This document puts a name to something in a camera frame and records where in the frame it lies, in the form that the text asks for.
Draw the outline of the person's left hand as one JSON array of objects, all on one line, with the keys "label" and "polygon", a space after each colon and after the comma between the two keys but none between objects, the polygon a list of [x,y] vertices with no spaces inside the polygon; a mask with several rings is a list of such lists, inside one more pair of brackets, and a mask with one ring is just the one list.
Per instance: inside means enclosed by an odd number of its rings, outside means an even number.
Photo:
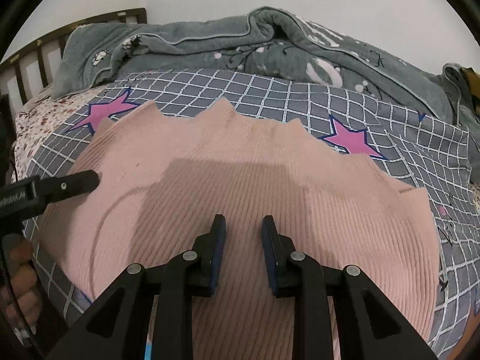
[{"label": "person's left hand", "polygon": [[[10,278],[13,292],[26,322],[35,331],[36,322],[41,314],[42,300],[37,290],[37,273],[29,264],[31,259],[32,244],[29,240],[23,239],[10,252],[10,260],[19,265],[16,273]],[[26,335],[6,286],[1,287],[1,312],[16,332]]]}]

